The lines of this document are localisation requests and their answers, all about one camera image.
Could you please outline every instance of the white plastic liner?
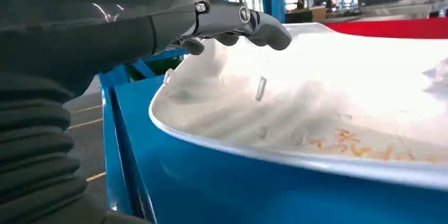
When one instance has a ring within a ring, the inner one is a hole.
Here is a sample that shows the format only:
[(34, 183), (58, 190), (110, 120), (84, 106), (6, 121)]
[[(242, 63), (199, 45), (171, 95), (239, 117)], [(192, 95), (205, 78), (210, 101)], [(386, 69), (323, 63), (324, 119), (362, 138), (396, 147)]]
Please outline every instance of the white plastic liner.
[(448, 190), (448, 40), (287, 28), (285, 51), (241, 39), (188, 56), (152, 100), (154, 124), (232, 154)]

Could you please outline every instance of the metal bolt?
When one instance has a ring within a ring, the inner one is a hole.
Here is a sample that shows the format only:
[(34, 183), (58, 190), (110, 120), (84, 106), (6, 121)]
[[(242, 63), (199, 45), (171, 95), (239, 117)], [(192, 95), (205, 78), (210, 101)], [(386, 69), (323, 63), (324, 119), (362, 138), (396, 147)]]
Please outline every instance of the metal bolt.
[(248, 23), (250, 21), (250, 10), (247, 6), (241, 6), (238, 10), (238, 14), (242, 22)]
[(195, 8), (198, 13), (204, 13), (205, 11), (207, 11), (207, 6), (204, 2), (197, 3)]

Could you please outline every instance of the yellow floor line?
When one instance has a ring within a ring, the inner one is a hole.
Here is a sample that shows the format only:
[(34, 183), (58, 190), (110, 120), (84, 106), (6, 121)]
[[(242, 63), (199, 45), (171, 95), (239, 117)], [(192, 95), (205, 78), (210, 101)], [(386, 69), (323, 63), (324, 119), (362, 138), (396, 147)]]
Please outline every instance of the yellow floor line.
[(102, 173), (96, 174), (94, 176), (91, 176), (91, 177), (87, 178), (86, 180), (87, 180), (87, 182), (91, 182), (91, 181), (98, 179), (100, 177), (103, 177), (105, 175), (106, 175), (106, 172), (102, 172)]
[(67, 130), (75, 129), (75, 128), (78, 128), (78, 127), (81, 127), (81, 126), (84, 126), (84, 125), (94, 124), (94, 123), (101, 122), (101, 121), (102, 121), (102, 118), (100, 118), (100, 119), (95, 119), (95, 120), (88, 121), (88, 122), (85, 122), (85, 123), (81, 123), (81, 124), (77, 124), (77, 125), (70, 126)]
[(97, 108), (101, 108), (101, 107), (102, 107), (102, 105), (92, 106), (92, 107), (88, 107), (88, 108), (85, 108), (85, 109), (75, 110), (73, 113), (81, 113), (81, 112), (84, 112), (84, 111), (97, 109)]

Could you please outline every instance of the concrete floor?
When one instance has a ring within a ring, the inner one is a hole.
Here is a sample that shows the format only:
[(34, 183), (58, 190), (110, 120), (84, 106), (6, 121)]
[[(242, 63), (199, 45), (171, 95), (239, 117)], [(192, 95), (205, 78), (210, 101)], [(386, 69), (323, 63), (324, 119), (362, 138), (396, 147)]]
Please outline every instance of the concrete floor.
[(87, 194), (99, 205), (106, 205), (106, 177), (102, 137), (101, 94), (97, 79), (86, 93), (65, 104), (71, 114), (71, 127), (67, 133), (74, 139), (69, 156), (81, 162), (78, 173), (90, 180)]

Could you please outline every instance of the blue container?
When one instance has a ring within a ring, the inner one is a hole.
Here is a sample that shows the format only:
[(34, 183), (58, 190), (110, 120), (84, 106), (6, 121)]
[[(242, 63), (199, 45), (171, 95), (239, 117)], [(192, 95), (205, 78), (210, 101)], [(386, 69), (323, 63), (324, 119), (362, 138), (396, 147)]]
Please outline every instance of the blue container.
[[(280, 165), (171, 137), (148, 116), (162, 82), (105, 90), (112, 209), (159, 224), (448, 223), (445, 191)], [(110, 130), (114, 123), (117, 130)]]

